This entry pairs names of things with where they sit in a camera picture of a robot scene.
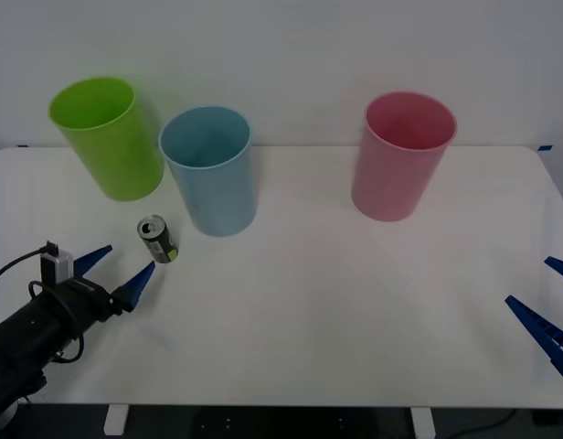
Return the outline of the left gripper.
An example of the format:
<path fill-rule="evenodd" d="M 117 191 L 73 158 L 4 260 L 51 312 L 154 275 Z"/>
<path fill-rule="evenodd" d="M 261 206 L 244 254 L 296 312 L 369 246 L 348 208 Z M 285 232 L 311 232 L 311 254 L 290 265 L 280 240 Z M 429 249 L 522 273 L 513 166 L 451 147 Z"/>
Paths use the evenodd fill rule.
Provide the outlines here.
<path fill-rule="evenodd" d="M 84 276 L 105 255 L 112 251 L 107 245 L 74 260 L 74 275 Z M 83 277 L 73 277 L 57 284 L 57 295 L 75 316 L 84 334 L 96 322 L 104 323 L 112 316 L 131 313 L 150 281 L 155 263 L 148 263 L 138 274 L 109 294 L 102 286 Z"/>

